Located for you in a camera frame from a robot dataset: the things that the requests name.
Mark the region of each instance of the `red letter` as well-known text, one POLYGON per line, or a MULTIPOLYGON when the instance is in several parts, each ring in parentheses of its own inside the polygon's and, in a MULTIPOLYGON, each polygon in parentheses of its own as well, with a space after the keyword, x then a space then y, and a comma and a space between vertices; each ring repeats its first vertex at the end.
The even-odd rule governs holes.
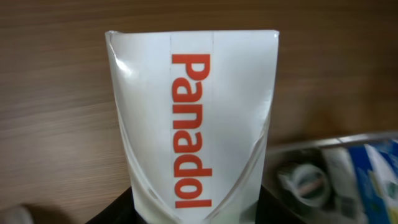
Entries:
POLYGON ((197 92, 192 94, 191 85, 186 78, 178 78, 173 82, 173 100, 174 102, 196 102, 201 98, 201 83, 197 82, 197 92), (187 93, 178 93, 179 87, 185 87, 187 93))
POLYGON ((189 200, 175 202, 175 208, 211 207, 211 200, 189 200))
POLYGON ((193 179, 193 178, 185 178, 182 180, 179 180, 174 187, 175 194, 182 199, 194 199, 199 197, 202 191, 202 186, 199 180, 193 179), (183 192, 181 190, 182 187, 184 186, 195 186, 197 189, 194 192, 183 192))
POLYGON ((193 80, 204 80, 210 73, 210 55, 196 54, 196 55, 172 55, 172 63, 184 63, 187 69, 188 76, 193 80), (205 68, 201 72, 196 72, 192 68, 193 63, 205 64, 205 68))
POLYGON ((201 149, 201 144, 202 144, 202 140, 201 140, 201 134, 200 133, 196 133, 195 136, 197 137, 197 143, 195 145, 192 144, 192 139, 191 139, 191 135, 189 135, 189 133, 187 131, 177 131, 174 134, 174 138, 173 138, 173 145, 174 145, 174 151, 176 153, 183 153, 183 152, 197 152, 201 149), (182 145, 180 146, 178 144, 178 141, 183 138, 186 139, 188 144, 182 145))
POLYGON ((174 129, 195 129, 201 125, 201 105, 173 105, 173 113, 195 113, 197 115, 197 118, 191 121, 173 121, 174 129))
POLYGON ((174 177, 211 177, 212 169, 204 169, 199 157, 185 154, 179 156, 174 162, 174 177), (196 169, 181 170, 180 166, 184 162, 193 162, 197 165, 196 169))

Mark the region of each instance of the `white package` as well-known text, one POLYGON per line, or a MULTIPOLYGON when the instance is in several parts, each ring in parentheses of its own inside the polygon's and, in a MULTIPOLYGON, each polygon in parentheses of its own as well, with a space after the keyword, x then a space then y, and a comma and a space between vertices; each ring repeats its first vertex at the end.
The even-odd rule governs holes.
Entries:
POLYGON ((278 36, 106 33, 134 204, 147 223, 254 223, 278 36))

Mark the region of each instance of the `brown wooden surface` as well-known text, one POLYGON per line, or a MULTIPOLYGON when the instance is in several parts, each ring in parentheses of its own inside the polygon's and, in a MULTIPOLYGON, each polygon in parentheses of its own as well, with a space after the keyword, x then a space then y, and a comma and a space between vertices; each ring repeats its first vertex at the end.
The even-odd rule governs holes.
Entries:
POLYGON ((3 0, 0 208, 84 223, 129 186, 111 29, 280 30, 271 144, 398 129, 396 0, 3 0))

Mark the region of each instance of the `wooden table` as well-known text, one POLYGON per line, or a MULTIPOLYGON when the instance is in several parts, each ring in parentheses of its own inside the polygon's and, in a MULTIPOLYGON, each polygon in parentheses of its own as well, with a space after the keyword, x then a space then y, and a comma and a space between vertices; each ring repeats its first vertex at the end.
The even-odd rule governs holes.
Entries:
POLYGON ((111 29, 280 30, 271 144, 398 129, 396 0, 5 0, 0 208, 84 223, 128 188, 111 29))

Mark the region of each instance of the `brand name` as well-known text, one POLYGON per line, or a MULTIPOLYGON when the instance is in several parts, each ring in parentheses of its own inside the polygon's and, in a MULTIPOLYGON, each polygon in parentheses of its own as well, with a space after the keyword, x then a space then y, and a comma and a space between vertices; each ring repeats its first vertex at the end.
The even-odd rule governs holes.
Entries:
POLYGON ((178 155, 174 161, 174 177, 181 178, 174 186, 175 194, 181 200, 175 202, 175 208, 193 208, 210 207, 211 200, 197 200, 203 191, 202 183, 197 177, 211 177, 212 169, 203 168, 202 160, 194 155, 202 148, 204 139, 201 132, 197 131, 195 136, 187 131, 188 129, 199 129, 203 120, 203 105, 197 103, 203 94, 201 81, 210 74, 210 55, 209 54, 173 54, 173 64, 184 64, 187 77, 178 77, 173 81, 173 114, 194 114, 193 120, 175 119, 173 120, 173 129, 177 130, 173 136, 174 152, 178 155), (203 70, 195 71, 193 64, 200 63, 204 65, 203 70), (196 91, 193 93, 190 82, 187 78, 195 81, 196 91), (179 93, 178 89, 184 88, 186 93, 179 93), (193 144, 192 138, 196 138, 196 144, 193 144), (179 144, 179 140, 184 139, 186 144, 179 144), (182 169, 182 164, 192 163, 196 165, 194 169, 182 169), (195 191, 183 191, 183 187, 193 186, 195 191))

